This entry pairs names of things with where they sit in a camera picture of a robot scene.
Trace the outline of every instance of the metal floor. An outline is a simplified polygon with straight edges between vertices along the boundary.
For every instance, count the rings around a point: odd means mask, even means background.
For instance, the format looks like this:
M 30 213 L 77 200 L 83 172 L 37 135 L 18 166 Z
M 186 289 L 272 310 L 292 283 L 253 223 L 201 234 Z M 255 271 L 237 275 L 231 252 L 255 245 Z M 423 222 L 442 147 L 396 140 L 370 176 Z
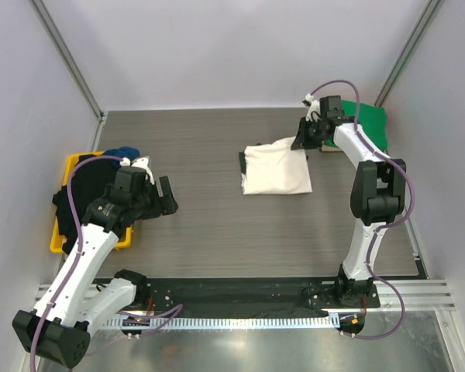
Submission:
M 134 146 L 168 175 L 175 215 L 135 225 L 99 277 L 126 268 L 148 277 L 336 275 L 350 247 L 355 170 L 343 153 L 308 152 L 313 193 L 241 195 L 238 152 L 293 136 L 303 108 L 110 112 L 98 148 Z M 381 275 L 417 274 L 405 227 L 384 236 Z
M 398 313 L 369 313 L 365 333 L 380 334 Z M 96 333 L 90 350 L 111 339 Z M 75 372 L 453 372 L 434 312 L 408 312 L 403 326 L 378 341 L 341 337 L 334 329 L 162 332 L 118 341 L 85 357 Z M 39 372 L 64 372 L 42 362 Z

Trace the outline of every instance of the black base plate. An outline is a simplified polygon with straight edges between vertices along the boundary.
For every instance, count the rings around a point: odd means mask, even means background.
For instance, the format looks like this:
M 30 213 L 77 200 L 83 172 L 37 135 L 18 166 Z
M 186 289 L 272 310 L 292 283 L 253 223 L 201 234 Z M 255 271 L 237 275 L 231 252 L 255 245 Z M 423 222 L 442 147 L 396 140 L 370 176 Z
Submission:
M 368 296 L 352 295 L 347 293 L 343 298 L 338 298 L 333 290 L 332 284 L 316 284 L 307 287 L 302 292 L 303 298 L 308 302 L 308 305 L 315 309 L 321 310 L 324 308 L 362 308 L 363 299 L 367 308 L 380 308 L 381 302 L 375 284 Z
M 156 312 L 183 304 L 180 317 L 210 319 L 313 318 L 327 316 L 310 305 L 306 288 L 333 286 L 334 277 L 225 278 L 225 279 L 148 279 Z M 98 279 L 97 283 L 109 281 Z M 367 307 L 378 307 L 370 297 Z M 329 299 L 320 308 L 361 308 Z

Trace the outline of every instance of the white pad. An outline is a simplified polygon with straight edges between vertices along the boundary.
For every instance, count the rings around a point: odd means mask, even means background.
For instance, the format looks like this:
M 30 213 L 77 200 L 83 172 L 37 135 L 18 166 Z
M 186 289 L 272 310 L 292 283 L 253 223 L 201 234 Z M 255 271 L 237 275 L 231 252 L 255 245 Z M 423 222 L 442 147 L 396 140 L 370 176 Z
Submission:
M 312 192 L 305 150 L 291 150 L 294 137 L 271 145 L 247 146 L 243 195 Z

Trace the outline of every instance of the green cloth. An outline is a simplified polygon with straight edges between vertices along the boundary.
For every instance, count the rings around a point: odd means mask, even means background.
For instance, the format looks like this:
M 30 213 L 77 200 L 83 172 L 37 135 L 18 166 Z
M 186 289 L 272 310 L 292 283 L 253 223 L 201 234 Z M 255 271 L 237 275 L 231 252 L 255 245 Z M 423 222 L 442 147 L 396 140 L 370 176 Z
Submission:
M 343 111 L 345 115 L 355 115 L 357 104 L 355 102 L 343 101 Z M 360 104 L 360 115 L 358 117 L 363 131 L 375 143 L 381 151 L 388 148 L 388 139 L 386 138 L 386 121 L 388 120 L 386 112 L 382 107 L 373 107 L 371 105 Z M 327 140 L 326 145 L 336 147 L 336 145 Z

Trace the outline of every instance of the red wire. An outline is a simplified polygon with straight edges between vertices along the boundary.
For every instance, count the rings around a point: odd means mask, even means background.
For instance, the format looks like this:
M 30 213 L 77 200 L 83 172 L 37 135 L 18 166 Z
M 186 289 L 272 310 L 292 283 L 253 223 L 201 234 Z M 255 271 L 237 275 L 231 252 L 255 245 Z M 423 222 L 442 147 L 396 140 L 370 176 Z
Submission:
M 363 317 L 367 316 L 367 299 L 362 297 L 362 305 L 363 305 Z
M 148 315 L 153 307 L 153 297 L 148 298 L 148 308 L 146 309 L 146 315 Z

